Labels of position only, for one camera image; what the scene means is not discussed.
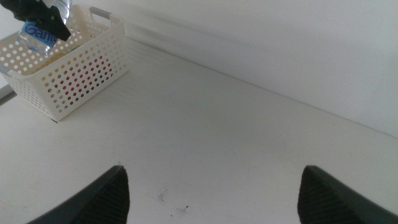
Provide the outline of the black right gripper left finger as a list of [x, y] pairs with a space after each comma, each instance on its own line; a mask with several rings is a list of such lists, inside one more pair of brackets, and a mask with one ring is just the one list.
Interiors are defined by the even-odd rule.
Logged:
[[128, 176], [124, 166], [113, 166], [77, 194], [31, 224], [120, 223], [125, 224], [130, 207]]

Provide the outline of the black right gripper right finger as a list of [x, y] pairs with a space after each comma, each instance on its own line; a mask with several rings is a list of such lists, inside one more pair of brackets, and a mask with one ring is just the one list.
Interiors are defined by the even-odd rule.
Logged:
[[391, 223], [397, 215], [349, 188], [318, 166], [302, 173], [297, 212], [301, 223]]

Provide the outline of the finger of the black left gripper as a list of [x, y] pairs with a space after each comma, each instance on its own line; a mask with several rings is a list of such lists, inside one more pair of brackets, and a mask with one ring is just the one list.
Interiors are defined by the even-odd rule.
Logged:
[[25, 13], [25, 21], [33, 22], [37, 28], [45, 30], [63, 41], [71, 36], [55, 6], [30, 7]]

